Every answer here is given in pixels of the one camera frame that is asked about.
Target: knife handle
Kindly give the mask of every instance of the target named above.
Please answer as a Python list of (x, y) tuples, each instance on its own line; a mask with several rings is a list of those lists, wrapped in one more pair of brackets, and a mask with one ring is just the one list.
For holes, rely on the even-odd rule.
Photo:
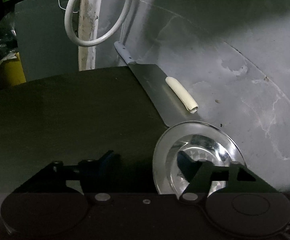
[(115, 47), (117, 53), (122, 58), (122, 60), (126, 63), (126, 65), (136, 64), (136, 60), (133, 59), (133, 57), (130, 55), (129, 51), (126, 49), (126, 47), (120, 41), (115, 41), (114, 47)]

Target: stainless steel bowl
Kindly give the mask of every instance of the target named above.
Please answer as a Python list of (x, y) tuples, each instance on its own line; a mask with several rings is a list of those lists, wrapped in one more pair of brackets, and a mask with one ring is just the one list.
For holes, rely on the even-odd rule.
[[(216, 166), (229, 166), (231, 161), (245, 165), (235, 142), (218, 128), (198, 121), (177, 124), (163, 133), (155, 147), (152, 170), (159, 194), (180, 196), (188, 186), (177, 165), (179, 151), (194, 161), (209, 160)], [(225, 185), (225, 181), (213, 181), (209, 194)]]

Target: concrete wall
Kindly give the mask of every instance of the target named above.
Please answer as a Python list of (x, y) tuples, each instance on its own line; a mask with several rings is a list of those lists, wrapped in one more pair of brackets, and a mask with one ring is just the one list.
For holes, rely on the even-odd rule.
[[(102, 0), (99, 35), (123, 4)], [(290, 190), (290, 0), (134, 0), (123, 29), (96, 48), (96, 68), (119, 64), (119, 39), (138, 63), (179, 79), (252, 171)]]

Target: metal bolt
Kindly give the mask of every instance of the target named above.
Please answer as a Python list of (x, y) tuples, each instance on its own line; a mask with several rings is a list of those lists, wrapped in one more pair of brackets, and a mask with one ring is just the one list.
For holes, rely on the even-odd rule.
[(198, 198), (195, 193), (185, 193), (182, 197), (184, 200), (188, 201), (195, 201)]
[(95, 195), (97, 201), (108, 201), (110, 200), (110, 195), (107, 193), (98, 193)]

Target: coiled white cable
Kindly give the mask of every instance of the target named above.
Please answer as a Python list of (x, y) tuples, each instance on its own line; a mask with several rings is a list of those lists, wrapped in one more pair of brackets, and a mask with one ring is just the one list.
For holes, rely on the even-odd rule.
[(93, 47), (102, 43), (103, 41), (107, 40), (110, 36), (112, 36), (119, 29), (119, 27), (123, 24), (123, 22), (125, 21), (127, 17), (129, 9), (132, 5), (132, 1), (133, 0), (125, 0), (121, 15), (119, 16), (114, 26), (106, 34), (104, 34), (103, 36), (93, 41), (83, 41), (79, 39), (78, 37), (76, 37), (76, 34), (73, 31), (72, 12), (73, 12), (74, 4), (76, 0), (68, 0), (66, 12), (65, 12), (65, 20), (64, 20), (67, 36), (73, 43), (81, 47)]

